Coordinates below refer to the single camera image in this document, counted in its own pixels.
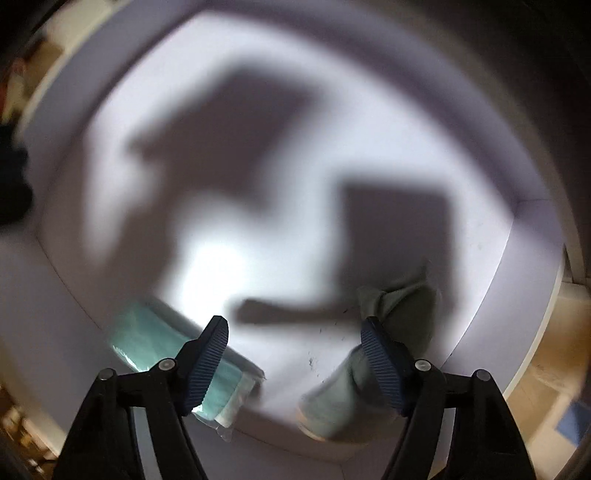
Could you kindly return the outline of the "mint green packet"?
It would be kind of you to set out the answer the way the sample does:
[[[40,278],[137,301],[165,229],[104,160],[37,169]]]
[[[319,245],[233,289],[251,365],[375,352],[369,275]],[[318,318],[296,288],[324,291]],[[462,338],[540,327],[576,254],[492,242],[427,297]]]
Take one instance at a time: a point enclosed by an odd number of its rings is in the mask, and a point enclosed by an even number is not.
[[[228,348],[228,322],[204,329],[167,304],[148,298],[118,316],[109,334],[114,352],[143,379],[160,375],[173,408],[229,440],[238,412],[263,382],[263,370]]]

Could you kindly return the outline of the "sage green cloth bundle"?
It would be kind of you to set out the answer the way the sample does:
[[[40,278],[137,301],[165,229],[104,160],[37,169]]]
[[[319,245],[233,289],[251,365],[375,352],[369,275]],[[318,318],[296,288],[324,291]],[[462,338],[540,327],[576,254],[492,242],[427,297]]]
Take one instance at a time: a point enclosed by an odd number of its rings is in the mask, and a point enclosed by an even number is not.
[[[363,286],[356,296],[363,319],[377,317],[390,337],[405,344],[414,357],[427,352],[439,292],[430,283],[426,266],[383,288]],[[341,444],[386,438],[398,418],[381,393],[362,346],[353,348],[322,385],[304,395],[297,410],[301,432],[317,441]]]

